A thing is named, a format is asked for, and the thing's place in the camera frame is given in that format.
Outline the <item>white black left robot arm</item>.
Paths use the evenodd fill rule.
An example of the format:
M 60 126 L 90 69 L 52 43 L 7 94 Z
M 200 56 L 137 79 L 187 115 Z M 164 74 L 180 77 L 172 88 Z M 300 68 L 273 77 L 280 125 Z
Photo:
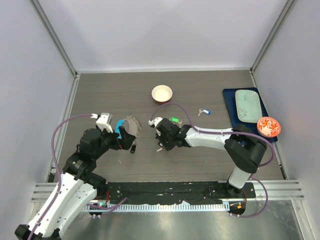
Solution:
M 83 208 L 107 192 L 106 179 L 93 173 L 96 161 L 108 150 L 129 150 L 136 137 L 121 126 L 119 132 L 87 129 L 67 159 L 56 187 L 28 224 L 20 224 L 20 240 L 60 240 Z

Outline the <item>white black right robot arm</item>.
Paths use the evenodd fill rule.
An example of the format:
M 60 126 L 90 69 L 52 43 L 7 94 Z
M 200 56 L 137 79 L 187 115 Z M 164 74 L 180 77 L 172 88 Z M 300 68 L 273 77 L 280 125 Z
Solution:
M 226 193 L 233 198 L 244 191 L 244 185 L 255 174 L 267 150 L 267 144 L 243 124 L 235 128 L 209 129 L 190 124 L 178 126 L 167 118 L 157 117 L 148 124 L 155 128 L 155 138 L 166 151 L 175 147 L 206 147 L 226 151 L 235 164 Z

